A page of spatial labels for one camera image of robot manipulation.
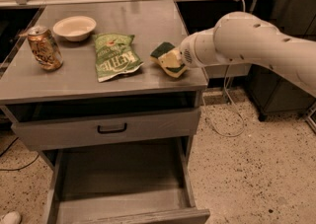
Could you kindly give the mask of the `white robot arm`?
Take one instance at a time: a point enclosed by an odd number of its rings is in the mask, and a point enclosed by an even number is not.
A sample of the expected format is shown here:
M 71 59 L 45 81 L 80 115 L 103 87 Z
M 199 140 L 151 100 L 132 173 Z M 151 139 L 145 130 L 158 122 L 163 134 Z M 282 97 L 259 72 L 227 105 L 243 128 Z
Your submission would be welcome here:
M 285 35 L 246 12 L 223 16 L 213 28 L 186 37 L 155 59 L 172 76 L 215 64 L 255 64 L 316 97 L 316 42 Z

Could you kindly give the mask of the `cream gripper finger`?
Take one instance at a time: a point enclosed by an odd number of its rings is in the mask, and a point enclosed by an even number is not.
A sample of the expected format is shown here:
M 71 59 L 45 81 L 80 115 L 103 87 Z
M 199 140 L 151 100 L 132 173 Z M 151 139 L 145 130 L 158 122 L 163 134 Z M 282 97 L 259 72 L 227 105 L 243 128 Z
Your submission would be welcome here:
M 179 68 L 183 62 L 181 60 L 180 52 L 177 48 L 164 53 L 158 58 L 159 63 L 165 68 Z

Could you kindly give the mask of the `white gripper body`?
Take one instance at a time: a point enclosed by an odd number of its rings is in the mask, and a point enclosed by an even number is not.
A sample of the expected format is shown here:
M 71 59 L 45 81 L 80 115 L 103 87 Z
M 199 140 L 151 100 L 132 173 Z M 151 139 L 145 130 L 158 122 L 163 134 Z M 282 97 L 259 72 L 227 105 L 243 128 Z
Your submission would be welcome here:
M 209 66 L 214 62 L 213 30 L 186 37 L 179 45 L 182 61 L 190 68 Z

